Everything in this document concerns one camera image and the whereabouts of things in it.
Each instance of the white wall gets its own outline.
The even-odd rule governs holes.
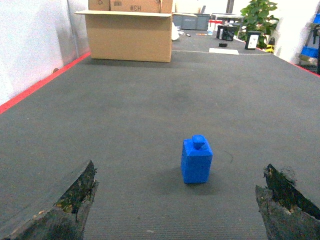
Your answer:
[[[199,0],[200,5],[205,6],[205,13],[225,13],[227,10],[227,0]]]
[[[276,39],[274,54],[287,62],[297,64],[298,55],[307,41],[310,29],[319,8],[319,0],[304,0],[292,4],[289,0],[277,0],[280,22],[273,34]]]
[[[89,51],[84,20],[70,16],[66,0],[0,1],[0,105]]]
[[[248,6],[249,0],[234,0],[233,11],[234,14],[241,14],[240,10]]]

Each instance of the floor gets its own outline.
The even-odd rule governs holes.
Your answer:
[[[310,71],[310,72],[313,72],[315,74],[318,74],[318,66],[316,65],[312,65],[312,64],[302,64],[300,65],[300,67]]]
[[[240,55],[208,53],[218,39],[185,32],[170,63],[87,57],[0,115],[0,225],[89,159],[85,240],[267,239],[255,185],[269,163],[320,206],[319,77],[236,40]],[[208,183],[185,185],[194,134],[214,157]]]

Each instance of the blue toy block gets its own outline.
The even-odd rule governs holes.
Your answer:
[[[185,184],[206,183],[209,179],[213,151],[203,135],[185,139],[182,146],[181,172]]]
[[[318,49],[314,48],[314,47],[304,46],[301,54],[306,55],[311,58],[317,58],[318,57]]]
[[[313,20],[314,24],[320,24],[320,13],[315,15],[315,18]]]

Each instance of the cardboard box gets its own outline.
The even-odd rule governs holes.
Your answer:
[[[85,15],[93,59],[171,61],[171,13],[85,10],[76,14]]]
[[[89,10],[96,11],[109,11],[110,10],[110,0],[89,0],[88,1]]]
[[[110,0],[111,11],[171,14],[173,0]]]

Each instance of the potted plant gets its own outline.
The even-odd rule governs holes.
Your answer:
[[[241,10],[241,15],[244,16],[244,29],[241,29],[239,38],[246,42],[247,32],[259,31],[261,35],[257,47],[265,49],[267,47],[267,37],[276,29],[279,22],[278,18],[270,15],[270,12],[277,8],[277,3],[269,0],[251,0],[250,4]]]

